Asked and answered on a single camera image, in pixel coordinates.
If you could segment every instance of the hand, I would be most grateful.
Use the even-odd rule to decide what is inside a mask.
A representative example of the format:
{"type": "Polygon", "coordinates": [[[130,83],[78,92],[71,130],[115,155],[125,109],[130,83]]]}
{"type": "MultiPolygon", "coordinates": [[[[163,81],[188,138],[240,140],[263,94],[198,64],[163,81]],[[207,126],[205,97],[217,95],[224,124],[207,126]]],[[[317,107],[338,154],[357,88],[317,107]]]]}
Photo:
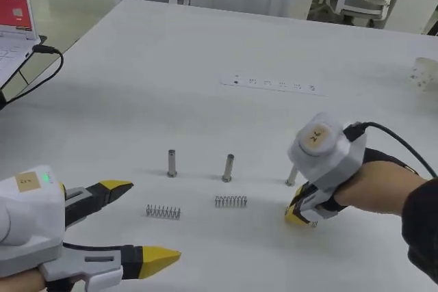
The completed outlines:
{"type": "Polygon", "coordinates": [[[340,205],[375,213],[401,215],[408,195],[426,182],[392,162],[369,162],[335,194],[340,205]]]}
{"type": "Polygon", "coordinates": [[[0,278],[0,292],[39,292],[45,287],[44,277],[37,269],[0,278]]]}

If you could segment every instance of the metal pin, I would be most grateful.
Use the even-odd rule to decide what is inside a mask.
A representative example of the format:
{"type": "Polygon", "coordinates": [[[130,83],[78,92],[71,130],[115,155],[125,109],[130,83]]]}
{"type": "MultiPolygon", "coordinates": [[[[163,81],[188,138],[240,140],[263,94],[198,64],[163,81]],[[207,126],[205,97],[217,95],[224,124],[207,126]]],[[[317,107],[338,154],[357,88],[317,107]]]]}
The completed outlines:
{"type": "Polygon", "coordinates": [[[175,150],[169,150],[169,171],[167,175],[170,178],[177,176],[177,165],[175,164],[175,150]]]}
{"type": "Polygon", "coordinates": [[[222,176],[222,181],[228,183],[231,181],[231,171],[233,169],[234,155],[228,154],[227,162],[225,163],[225,172],[222,176]]]}
{"type": "Polygon", "coordinates": [[[289,178],[286,179],[286,186],[294,186],[295,185],[295,179],[296,179],[297,175],[298,175],[298,169],[294,165],[292,167],[292,170],[290,171],[289,178]]]}

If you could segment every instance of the white power strip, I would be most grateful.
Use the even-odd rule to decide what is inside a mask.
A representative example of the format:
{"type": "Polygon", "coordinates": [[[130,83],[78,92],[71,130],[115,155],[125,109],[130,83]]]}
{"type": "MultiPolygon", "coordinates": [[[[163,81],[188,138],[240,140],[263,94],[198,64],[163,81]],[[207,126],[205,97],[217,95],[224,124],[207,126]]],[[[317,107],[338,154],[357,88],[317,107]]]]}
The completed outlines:
{"type": "Polygon", "coordinates": [[[301,94],[324,96],[315,85],[309,85],[307,83],[291,83],[270,79],[246,78],[239,75],[223,77],[221,78],[220,83],[222,85],[275,90],[277,92],[300,92],[301,94]]]}

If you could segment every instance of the coil spring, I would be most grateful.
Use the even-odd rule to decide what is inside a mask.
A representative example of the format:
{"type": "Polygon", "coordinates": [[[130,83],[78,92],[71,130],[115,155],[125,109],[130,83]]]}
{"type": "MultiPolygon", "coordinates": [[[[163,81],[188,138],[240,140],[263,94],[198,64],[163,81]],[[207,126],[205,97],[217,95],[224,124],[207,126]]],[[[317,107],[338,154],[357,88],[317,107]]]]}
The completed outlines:
{"type": "Polygon", "coordinates": [[[181,208],[148,204],[146,205],[146,215],[148,217],[179,219],[181,208]]]}
{"type": "Polygon", "coordinates": [[[246,207],[246,196],[216,196],[214,203],[216,207],[246,207]]]}

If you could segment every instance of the sleeve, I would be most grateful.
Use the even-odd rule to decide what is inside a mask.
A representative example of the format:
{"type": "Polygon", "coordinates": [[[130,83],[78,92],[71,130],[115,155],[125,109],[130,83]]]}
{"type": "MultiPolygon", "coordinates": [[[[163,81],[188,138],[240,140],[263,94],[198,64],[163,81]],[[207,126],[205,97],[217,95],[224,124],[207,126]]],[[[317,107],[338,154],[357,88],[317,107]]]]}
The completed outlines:
{"type": "Polygon", "coordinates": [[[408,258],[438,284],[438,178],[413,191],[402,212],[408,258]]]}

